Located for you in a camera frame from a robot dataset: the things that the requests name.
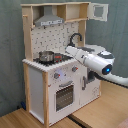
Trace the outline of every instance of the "white robotic arm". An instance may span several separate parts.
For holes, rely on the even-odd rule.
[[[101,50],[99,54],[94,54],[93,51],[88,52],[85,47],[75,48],[71,46],[67,47],[66,52],[72,55],[73,58],[78,60],[82,65],[94,71],[97,77],[101,77],[111,83],[128,87],[128,78],[111,74],[115,58],[112,57],[109,52]]]

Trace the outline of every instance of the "backsplash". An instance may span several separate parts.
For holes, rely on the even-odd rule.
[[[35,27],[31,31],[33,58],[37,58],[40,51],[62,51],[70,42],[70,37],[78,33],[79,22]],[[78,36],[73,38],[77,46]]]

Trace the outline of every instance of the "cabinet handle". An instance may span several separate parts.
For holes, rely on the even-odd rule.
[[[28,15],[23,15],[23,17],[28,17]]]
[[[69,81],[69,82],[66,83],[66,84],[61,84],[61,85],[59,85],[59,87],[66,87],[66,86],[70,85],[72,82],[73,82],[73,81]]]
[[[86,88],[86,77],[85,76],[83,76],[83,80],[84,80],[84,87],[82,86],[82,90],[85,90]]]

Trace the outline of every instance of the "wooden play kitchen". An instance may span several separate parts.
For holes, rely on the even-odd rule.
[[[90,48],[85,45],[86,21],[107,21],[108,5],[69,2],[21,6],[26,108],[48,128],[101,95],[100,81],[93,71],[65,49],[70,43]]]

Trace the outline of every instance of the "burner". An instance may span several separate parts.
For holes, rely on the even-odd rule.
[[[67,60],[70,60],[70,59],[73,59],[73,57],[62,55],[62,60],[60,60],[60,61],[43,62],[43,61],[40,61],[39,58],[33,59],[33,61],[36,62],[36,63],[42,64],[42,65],[48,67],[48,66],[52,66],[54,64],[62,63],[64,61],[67,61]]]

